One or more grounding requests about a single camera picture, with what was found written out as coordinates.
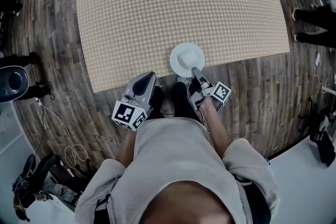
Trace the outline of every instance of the person's leg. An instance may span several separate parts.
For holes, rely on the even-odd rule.
[[[36,52],[31,52],[29,56],[18,56],[13,54],[4,58],[0,58],[0,68],[8,66],[25,67],[28,64],[37,64],[41,62],[41,58]]]
[[[296,35],[296,41],[336,48],[336,35],[332,31],[326,31],[320,34],[299,33]]]
[[[177,82],[172,89],[172,101],[175,109],[175,117],[190,118],[201,122],[187,98],[187,89],[185,84]]]
[[[320,8],[315,12],[297,9],[293,13],[293,17],[295,20],[302,20],[326,30],[334,30],[336,27],[336,13],[328,11],[327,8]]]
[[[40,87],[37,85],[31,86],[28,88],[28,90],[26,91],[26,93],[19,97],[19,100],[26,100],[26,99],[30,99],[30,98],[42,98],[43,96],[45,96],[46,94],[50,93],[50,85],[49,84],[45,84],[44,86]]]
[[[161,114],[161,106],[163,104],[163,100],[164,100],[164,92],[159,86],[155,86],[153,96],[149,102],[153,110],[146,120],[164,118],[164,116]]]

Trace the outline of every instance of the checkered tablecloth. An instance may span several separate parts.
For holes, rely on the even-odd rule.
[[[289,51],[279,0],[77,0],[77,12],[94,92],[171,74],[182,42],[199,45],[206,66]]]

